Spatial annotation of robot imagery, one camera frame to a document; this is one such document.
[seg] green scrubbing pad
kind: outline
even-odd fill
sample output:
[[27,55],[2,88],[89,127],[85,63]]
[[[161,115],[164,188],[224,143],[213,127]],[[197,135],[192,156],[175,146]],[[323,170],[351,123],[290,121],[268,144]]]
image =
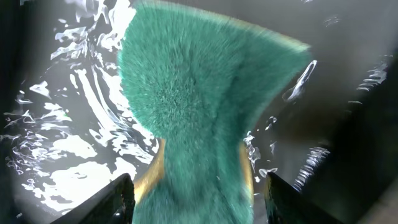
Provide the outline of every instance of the green scrubbing pad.
[[308,46],[166,2],[141,3],[119,54],[138,121],[166,139],[164,177],[134,223],[251,223],[238,146],[310,60]]

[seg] running water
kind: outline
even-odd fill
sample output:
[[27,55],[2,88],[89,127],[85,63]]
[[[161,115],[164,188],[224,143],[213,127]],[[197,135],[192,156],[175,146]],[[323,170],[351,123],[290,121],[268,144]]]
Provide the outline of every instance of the running water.
[[[380,85],[387,78],[387,67],[392,55],[383,55],[381,61],[374,66],[373,69],[368,71],[367,77],[363,80],[363,83],[359,84],[356,88],[361,91],[370,91],[374,86]],[[350,100],[349,105],[360,106],[360,101]],[[330,151],[324,147],[313,147],[310,149],[306,164],[301,167],[298,172],[298,176],[294,182],[294,188],[301,191],[302,187],[308,181],[309,178],[314,174],[315,169],[325,160],[329,155]]]
[[74,5],[76,14],[57,19],[51,66],[21,83],[0,136],[12,149],[6,162],[19,184],[22,179],[19,187],[56,217],[125,172],[134,179],[159,148],[130,112],[115,64],[135,15],[130,2],[65,4]]

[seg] sponge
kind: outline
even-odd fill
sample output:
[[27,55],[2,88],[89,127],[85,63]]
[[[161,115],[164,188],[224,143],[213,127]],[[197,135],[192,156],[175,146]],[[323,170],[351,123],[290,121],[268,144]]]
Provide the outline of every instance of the sponge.
[[239,144],[309,61],[308,45],[229,17],[144,2],[118,55],[137,120],[165,140],[134,223],[252,223]]

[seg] water splash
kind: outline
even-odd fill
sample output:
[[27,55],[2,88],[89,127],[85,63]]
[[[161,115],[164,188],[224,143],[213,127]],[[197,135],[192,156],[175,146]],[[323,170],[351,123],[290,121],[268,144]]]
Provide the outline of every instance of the water splash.
[[[7,166],[26,178],[22,189],[59,216],[119,175],[128,172],[134,178],[159,149],[130,112],[114,62],[135,9],[128,0],[116,1],[110,10],[103,0],[65,2],[75,5],[76,21],[56,19],[60,31],[54,33],[58,46],[49,55],[52,65],[21,83],[17,109],[4,114],[8,124],[0,136],[1,144],[12,149]],[[54,81],[62,75],[67,82]],[[104,153],[115,155],[112,164],[97,162]],[[54,167],[65,159],[78,164]]]
[[[372,70],[368,71],[368,77],[363,80],[364,83],[359,84],[356,89],[371,91],[374,86],[380,85],[386,80],[386,70],[391,57],[392,55],[383,55],[381,61]],[[362,105],[362,102],[354,100],[350,100],[348,103],[351,105]],[[300,191],[302,189],[308,179],[314,174],[314,170],[322,163],[329,153],[329,150],[324,147],[314,147],[310,149],[306,165],[299,170],[298,177],[295,180],[294,187],[296,190]]]
[[291,102],[302,94],[302,92],[304,91],[303,85],[310,78],[313,70],[317,66],[317,63],[318,63],[317,60],[313,60],[312,62],[310,62],[310,64],[304,70],[303,74],[300,76],[300,78],[298,78],[297,84],[293,86],[293,88],[287,90],[282,95],[284,101]]
[[243,139],[244,143],[246,144],[246,149],[249,154],[249,159],[251,161],[251,166],[253,168],[253,171],[256,172],[255,164],[258,159],[261,159],[261,154],[260,150],[258,147],[253,147],[251,144],[251,141],[254,139],[254,136],[251,135],[251,131],[248,132],[246,138]]
[[267,174],[269,172],[277,172],[278,168],[272,168],[272,169],[259,169],[259,173],[261,175],[261,177],[266,178]]
[[306,181],[313,175],[313,171],[323,162],[330,152],[322,147],[314,147],[310,149],[309,157],[298,173],[298,177],[294,181],[293,187],[296,190],[301,190]]

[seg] green sponge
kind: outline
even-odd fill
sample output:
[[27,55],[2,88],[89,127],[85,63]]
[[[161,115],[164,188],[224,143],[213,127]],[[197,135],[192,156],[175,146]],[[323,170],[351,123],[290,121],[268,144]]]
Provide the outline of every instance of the green sponge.
[[310,60],[308,46],[167,2],[136,6],[119,54],[138,121],[166,140],[163,178],[134,223],[252,223],[238,146]]

